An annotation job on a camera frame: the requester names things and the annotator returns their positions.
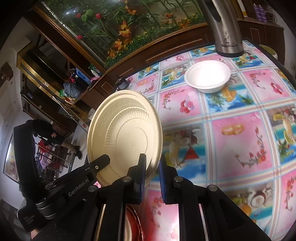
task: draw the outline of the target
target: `purple bottle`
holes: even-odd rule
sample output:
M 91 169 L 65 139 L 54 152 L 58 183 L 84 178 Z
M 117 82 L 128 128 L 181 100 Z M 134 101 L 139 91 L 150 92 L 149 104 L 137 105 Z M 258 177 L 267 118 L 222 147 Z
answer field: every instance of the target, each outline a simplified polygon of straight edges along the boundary
M 255 10 L 255 13 L 256 13 L 257 20 L 262 21 L 259 7 L 256 4 L 254 4 L 253 7 L 254 7 L 254 10 Z
M 267 23 L 266 12 L 263 9 L 263 7 L 261 7 L 261 5 L 259 5 L 259 12 L 260 12 L 261 19 L 262 19 L 261 21 Z

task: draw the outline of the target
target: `white bowl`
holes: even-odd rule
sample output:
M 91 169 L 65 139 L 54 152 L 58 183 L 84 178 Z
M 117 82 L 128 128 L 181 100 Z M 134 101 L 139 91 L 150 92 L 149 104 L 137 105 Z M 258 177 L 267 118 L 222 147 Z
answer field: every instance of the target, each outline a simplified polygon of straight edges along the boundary
M 96 176 L 106 186 L 125 176 L 145 153 L 147 184 L 156 172 L 162 143 L 154 106 L 140 93 L 122 90 L 107 97 L 96 110 L 87 135 L 87 155 L 89 161 L 103 154 L 110 157 L 110 165 Z
M 231 76 L 230 68 L 221 61 L 205 60 L 192 65 L 185 73 L 185 82 L 203 93 L 221 90 Z

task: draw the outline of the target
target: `thermos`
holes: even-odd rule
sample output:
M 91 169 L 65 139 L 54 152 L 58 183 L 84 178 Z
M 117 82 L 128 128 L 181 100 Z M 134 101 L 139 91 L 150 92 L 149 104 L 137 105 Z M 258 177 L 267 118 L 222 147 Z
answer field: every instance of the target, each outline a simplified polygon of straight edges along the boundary
M 242 36 L 231 0 L 198 0 L 198 3 L 212 29 L 217 54 L 228 58 L 242 56 Z

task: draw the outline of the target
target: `wall outlet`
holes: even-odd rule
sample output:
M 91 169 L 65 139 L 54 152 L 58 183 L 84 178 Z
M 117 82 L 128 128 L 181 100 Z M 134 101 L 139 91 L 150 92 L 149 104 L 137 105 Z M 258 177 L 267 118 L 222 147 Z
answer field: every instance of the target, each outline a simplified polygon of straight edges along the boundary
M 293 69 L 295 71 L 295 64 L 293 61 L 291 61 L 291 69 Z

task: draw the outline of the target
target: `person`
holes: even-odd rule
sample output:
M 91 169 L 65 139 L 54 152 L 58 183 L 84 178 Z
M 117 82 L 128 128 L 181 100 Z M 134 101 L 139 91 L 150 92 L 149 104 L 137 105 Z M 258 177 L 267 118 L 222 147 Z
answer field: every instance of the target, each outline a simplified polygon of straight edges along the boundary
M 82 153 L 79 150 L 80 146 L 74 146 L 71 143 L 66 142 L 65 137 L 56 133 L 52 125 L 47 121 L 35 119 L 35 120 L 28 120 L 26 123 L 32 124 L 33 135 L 35 137 L 39 136 L 44 141 L 45 148 L 47 150 L 50 149 L 49 145 L 52 145 L 52 144 L 61 145 L 63 147 L 68 148 L 70 151 L 74 152 L 79 159 L 82 159 Z

